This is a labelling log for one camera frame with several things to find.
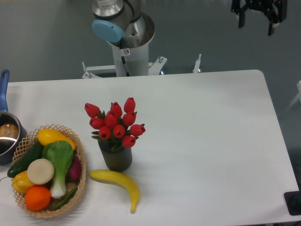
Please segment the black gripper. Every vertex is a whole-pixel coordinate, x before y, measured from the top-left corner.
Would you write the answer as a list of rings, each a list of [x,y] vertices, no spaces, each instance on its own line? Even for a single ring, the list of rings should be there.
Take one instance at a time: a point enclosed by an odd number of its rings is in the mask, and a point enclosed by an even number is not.
[[[287,17],[287,0],[232,0],[231,11],[238,17],[238,27],[245,25],[245,12],[248,10],[264,12],[269,20],[268,36],[274,28]]]

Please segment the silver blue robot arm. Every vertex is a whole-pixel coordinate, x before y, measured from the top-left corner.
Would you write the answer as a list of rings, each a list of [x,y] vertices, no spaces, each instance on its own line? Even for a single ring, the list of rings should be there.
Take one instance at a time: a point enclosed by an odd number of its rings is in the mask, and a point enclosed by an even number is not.
[[[233,0],[231,12],[237,16],[239,28],[245,25],[247,10],[262,12],[269,21],[268,36],[271,36],[276,25],[286,19],[287,5],[286,0]],[[143,18],[140,0],[95,0],[92,11],[93,32],[118,48],[140,47],[154,36],[154,26],[148,27]]]

